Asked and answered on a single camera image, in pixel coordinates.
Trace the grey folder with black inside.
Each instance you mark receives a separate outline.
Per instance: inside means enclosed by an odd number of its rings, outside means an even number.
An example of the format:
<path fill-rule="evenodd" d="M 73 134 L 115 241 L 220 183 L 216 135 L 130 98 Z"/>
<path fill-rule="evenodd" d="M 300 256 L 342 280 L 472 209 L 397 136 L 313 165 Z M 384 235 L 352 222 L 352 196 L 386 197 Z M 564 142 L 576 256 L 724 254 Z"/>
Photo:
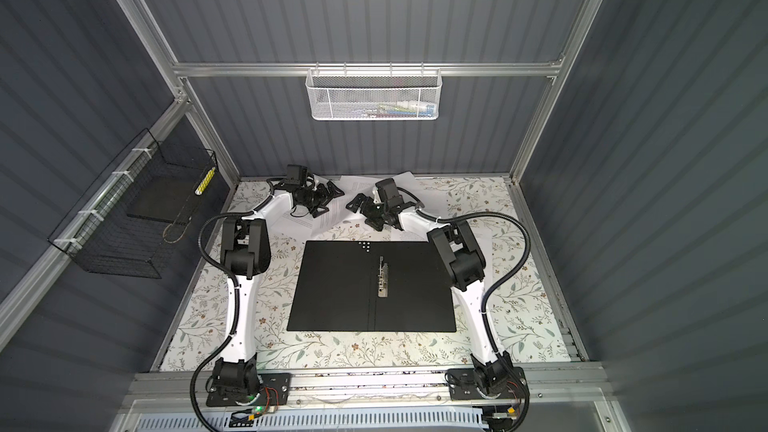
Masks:
<path fill-rule="evenodd" d="M 287 329 L 453 333 L 449 275 L 427 242 L 308 241 Z"/>

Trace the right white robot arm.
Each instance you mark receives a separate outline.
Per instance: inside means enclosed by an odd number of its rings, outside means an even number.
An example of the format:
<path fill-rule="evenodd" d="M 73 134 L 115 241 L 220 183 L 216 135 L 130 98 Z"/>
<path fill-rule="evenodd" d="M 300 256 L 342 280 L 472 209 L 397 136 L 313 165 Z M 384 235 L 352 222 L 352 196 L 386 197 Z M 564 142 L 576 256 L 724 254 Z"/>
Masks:
<path fill-rule="evenodd" d="M 449 218 L 433 216 L 424 211 L 422 201 L 392 178 L 377 182 L 368 194 L 357 194 L 347 202 L 346 208 L 362 215 L 365 223 L 377 231 L 390 226 L 419 234 L 435 247 L 448 273 L 451 292 L 467 320 L 473 382 L 478 393 L 488 398 L 509 389 L 525 394 L 528 391 L 525 375 L 503 347 L 489 311 L 491 295 L 512 279 L 530 256 L 530 234 L 525 226 L 501 212 L 472 212 Z M 521 257 L 509 272 L 490 285 L 485 283 L 487 260 L 470 226 L 470 221 L 478 218 L 507 221 L 518 228 L 524 239 Z"/>

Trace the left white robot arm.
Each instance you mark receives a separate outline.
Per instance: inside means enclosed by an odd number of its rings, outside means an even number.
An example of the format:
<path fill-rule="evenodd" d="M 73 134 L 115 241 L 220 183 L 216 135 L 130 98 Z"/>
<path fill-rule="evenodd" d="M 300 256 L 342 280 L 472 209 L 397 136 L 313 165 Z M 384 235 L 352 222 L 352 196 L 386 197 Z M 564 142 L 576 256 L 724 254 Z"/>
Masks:
<path fill-rule="evenodd" d="M 222 224 L 220 257 L 213 258 L 204 246 L 199 250 L 208 265 L 226 276 L 228 297 L 226 337 L 202 362 L 213 365 L 206 383 L 210 405 L 251 406 L 276 396 L 260 377 L 252 342 L 252 308 L 272 260 L 268 225 L 298 207 L 312 218 L 320 217 L 332 201 L 344 196 L 333 181 L 319 181 L 307 167 L 295 164 L 287 167 L 283 177 L 266 183 L 268 195 L 255 207 L 221 213 L 205 222 Z"/>

